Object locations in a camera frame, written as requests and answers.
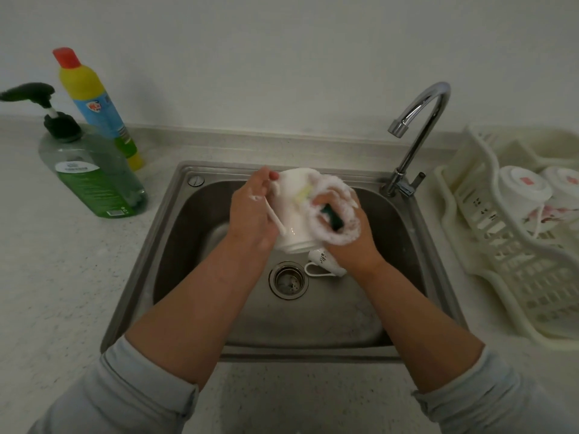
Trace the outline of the round sink drain strainer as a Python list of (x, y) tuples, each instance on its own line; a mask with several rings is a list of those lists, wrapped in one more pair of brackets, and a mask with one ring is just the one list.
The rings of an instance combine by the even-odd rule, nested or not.
[(279, 299), (297, 300), (308, 291), (308, 276), (296, 262), (279, 262), (271, 269), (268, 284)]

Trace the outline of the yellow bottle with red cap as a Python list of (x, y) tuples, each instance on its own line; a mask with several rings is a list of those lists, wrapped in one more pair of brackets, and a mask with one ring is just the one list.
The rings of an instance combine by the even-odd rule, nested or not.
[(60, 65), (62, 86), (86, 122), (114, 141), (131, 170), (141, 169), (144, 160), (97, 73), (83, 65), (68, 47), (54, 49), (52, 53)]

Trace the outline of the green pump soap bottle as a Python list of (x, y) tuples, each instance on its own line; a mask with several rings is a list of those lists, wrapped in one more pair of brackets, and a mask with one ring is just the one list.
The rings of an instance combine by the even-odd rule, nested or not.
[(144, 212), (147, 193), (124, 155), (97, 130), (57, 111), (54, 92), (49, 84), (25, 83), (0, 92), (0, 101), (30, 101), (44, 110), (40, 159), (93, 214), (120, 219)]

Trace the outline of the white bowl with floral print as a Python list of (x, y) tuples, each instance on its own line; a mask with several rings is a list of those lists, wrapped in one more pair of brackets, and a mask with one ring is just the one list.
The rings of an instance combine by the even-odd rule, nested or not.
[(549, 166), (539, 175), (550, 185), (551, 197), (525, 219), (533, 238), (579, 218), (579, 171)]

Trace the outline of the stainless steel sink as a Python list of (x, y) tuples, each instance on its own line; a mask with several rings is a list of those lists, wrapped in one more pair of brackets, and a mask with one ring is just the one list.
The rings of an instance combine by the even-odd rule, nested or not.
[[(233, 192), (258, 166), (180, 162), (100, 345), (105, 352), (225, 236)], [(414, 197), (381, 193), (379, 172), (324, 169), (354, 188), (384, 259), (463, 328), (467, 322)], [(227, 362), (398, 362), (355, 280), (309, 277), (308, 254), (274, 250), (235, 321)]]

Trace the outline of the person's right hand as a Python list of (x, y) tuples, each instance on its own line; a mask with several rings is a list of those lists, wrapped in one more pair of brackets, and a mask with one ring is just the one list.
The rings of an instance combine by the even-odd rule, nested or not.
[[(338, 190), (342, 198), (346, 199), (341, 190), (332, 190)], [(386, 262), (375, 246), (367, 215), (361, 208), (358, 196), (353, 190), (350, 191), (350, 197), (351, 202), (355, 202), (355, 205), (351, 206), (351, 218), (357, 219), (358, 228), (354, 229), (358, 232), (357, 238), (347, 244), (336, 245), (327, 241), (323, 243), (338, 264), (346, 269), (357, 280), (358, 284), (363, 285), (372, 279), (385, 266)], [(349, 217), (345, 205), (344, 217)]]

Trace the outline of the cream plastic dish rack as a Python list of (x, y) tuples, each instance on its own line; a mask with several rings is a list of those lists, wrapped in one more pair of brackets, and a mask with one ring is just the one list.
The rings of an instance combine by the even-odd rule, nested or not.
[(468, 124), (464, 144), (434, 171), (445, 201), (441, 225), (463, 269), (491, 284), (520, 335), (579, 352), (579, 210), (550, 213), (534, 238), (534, 209), (507, 212), (500, 168), (579, 172), (579, 135), (548, 127)]

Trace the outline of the green foamy dish sponge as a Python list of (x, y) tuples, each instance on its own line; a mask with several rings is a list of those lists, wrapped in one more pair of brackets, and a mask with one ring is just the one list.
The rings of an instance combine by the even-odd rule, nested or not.
[(317, 171), (308, 175), (311, 189), (301, 204), (312, 237), (329, 245), (344, 246), (361, 234), (359, 208), (353, 189), (335, 175)]

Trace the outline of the white ceramic mug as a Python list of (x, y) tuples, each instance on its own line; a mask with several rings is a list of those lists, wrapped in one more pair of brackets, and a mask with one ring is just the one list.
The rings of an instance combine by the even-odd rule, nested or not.
[(293, 168), (279, 172), (271, 181), (269, 203), (284, 227), (274, 249), (285, 254), (308, 253), (322, 247), (310, 231), (308, 217), (302, 208), (312, 188), (312, 178), (320, 173), (312, 168)]

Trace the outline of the white mug with dark print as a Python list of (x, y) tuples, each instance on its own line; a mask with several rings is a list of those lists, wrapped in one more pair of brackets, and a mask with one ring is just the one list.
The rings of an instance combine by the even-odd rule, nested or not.
[[(316, 267), (322, 272), (313, 272), (310, 267)], [(324, 248), (311, 250), (308, 253), (308, 262), (304, 266), (308, 277), (344, 277), (347, 270), (342, 268), (335, 258)]]

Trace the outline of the person's left forearm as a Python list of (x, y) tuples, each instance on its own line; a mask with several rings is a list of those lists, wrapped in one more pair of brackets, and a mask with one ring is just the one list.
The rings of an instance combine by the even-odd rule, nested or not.
[(262, 275), (276, 237), (226, 237), (125, 333), (166, 372), (203, 389), (230, 329)]

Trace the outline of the white bowl with red mark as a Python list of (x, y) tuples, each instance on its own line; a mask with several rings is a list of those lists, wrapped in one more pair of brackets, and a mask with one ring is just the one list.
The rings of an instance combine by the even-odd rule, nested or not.
[(553, 196), (551, 185), (542, 176), (512, 165), (499, 169), (498, 189), (507, 211), (523, 223), (536, 218)]

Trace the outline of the person's right forearm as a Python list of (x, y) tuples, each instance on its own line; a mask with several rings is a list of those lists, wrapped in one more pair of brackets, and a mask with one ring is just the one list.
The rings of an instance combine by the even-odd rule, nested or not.
[(342, 266), (364, 289), (421, 394), (441, 389), (479, 360), (485, 344), (381, 256)]

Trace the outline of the person's left hand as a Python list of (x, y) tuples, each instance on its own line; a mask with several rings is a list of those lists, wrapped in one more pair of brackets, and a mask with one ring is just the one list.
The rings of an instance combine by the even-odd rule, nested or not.
[(245, 252), (268, 255), (279, 235), (269, 214), (270, 190), (259, 188), (259, 170), (232, 197), (227, 240)]

